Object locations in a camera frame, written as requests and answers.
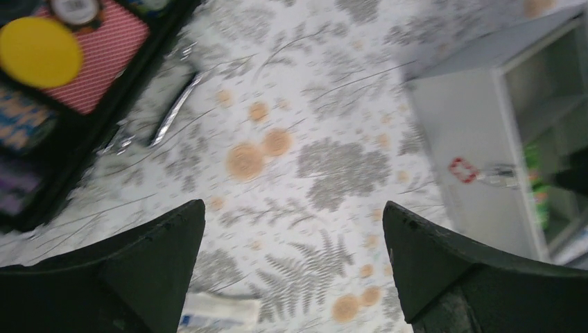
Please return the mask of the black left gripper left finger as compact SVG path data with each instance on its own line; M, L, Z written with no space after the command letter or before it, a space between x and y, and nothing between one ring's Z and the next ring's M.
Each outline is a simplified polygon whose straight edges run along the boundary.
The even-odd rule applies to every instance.
M1 269L2 332L175 332L205 230L191 200L32 266Z

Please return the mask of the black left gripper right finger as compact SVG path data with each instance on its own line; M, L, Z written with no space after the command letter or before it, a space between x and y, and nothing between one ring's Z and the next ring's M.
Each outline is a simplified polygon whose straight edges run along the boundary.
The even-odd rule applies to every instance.
M415 332L586 332L587 272L487 246L388 201L383 231Z

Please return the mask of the white tape roll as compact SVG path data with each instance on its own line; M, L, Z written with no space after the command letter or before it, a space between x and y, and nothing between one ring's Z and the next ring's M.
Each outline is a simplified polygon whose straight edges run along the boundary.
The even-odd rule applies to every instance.
M261 301L256 298L188 293L178 332L252 332L260 310Z

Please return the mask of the grey metal box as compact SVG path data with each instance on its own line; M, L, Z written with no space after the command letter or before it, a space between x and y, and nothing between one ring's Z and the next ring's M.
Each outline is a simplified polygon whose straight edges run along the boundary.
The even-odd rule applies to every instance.
M408 84L457 231L552 262L587 226L587 198L548 177L587 146L587 4L485 34ZM549 224L524 149L539 147Z

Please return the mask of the green sachet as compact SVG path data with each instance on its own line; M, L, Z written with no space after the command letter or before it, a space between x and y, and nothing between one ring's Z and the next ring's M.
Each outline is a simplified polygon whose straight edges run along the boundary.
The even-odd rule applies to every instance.
M538 224L545 230L549 224L548 185L543 181L540 173L538 145L534 143L528 144L524 149L524 155Z

